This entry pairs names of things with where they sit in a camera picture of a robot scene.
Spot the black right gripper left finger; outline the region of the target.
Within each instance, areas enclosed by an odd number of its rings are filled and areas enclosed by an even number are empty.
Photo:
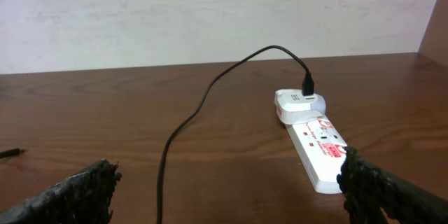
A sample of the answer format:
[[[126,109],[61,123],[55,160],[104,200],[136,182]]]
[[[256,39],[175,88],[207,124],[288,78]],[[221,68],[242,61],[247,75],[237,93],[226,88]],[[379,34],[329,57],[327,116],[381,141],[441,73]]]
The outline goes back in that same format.
[[[101,159],[1,213],[9,224],[108,224],[113,193],[122,174],[118,164]]]

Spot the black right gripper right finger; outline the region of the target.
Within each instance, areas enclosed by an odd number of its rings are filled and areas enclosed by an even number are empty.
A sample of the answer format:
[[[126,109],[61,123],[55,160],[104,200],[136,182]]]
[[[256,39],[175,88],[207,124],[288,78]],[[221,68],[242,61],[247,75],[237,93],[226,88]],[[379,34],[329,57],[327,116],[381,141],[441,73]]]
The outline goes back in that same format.
[[[350,224],[447,224],[447,200],[364,160],[352,146],[337,175]]]

